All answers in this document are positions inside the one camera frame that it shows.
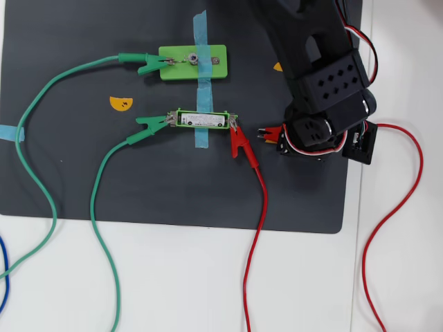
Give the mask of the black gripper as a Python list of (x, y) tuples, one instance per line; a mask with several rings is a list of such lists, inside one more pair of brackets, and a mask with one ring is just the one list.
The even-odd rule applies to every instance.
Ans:
[(307, 161), (311, 162), (312, 161), (315, 163), (325, 162), (331, 156), (331, 154), (325, 154), (325, 155), (320, 155), (320, 156), (308, 156), (308, 155), (300, 154), (300, 153), (296, 152), (295, 150), (293, 150), (284, 138), (279, 139), (279, 141), (277, 143), (277, 152), (279, 152), (280, 155), (282, 155), (282, 156), (294, 158), (296, 160), (301, 160), (304, 162), (307, 162)]

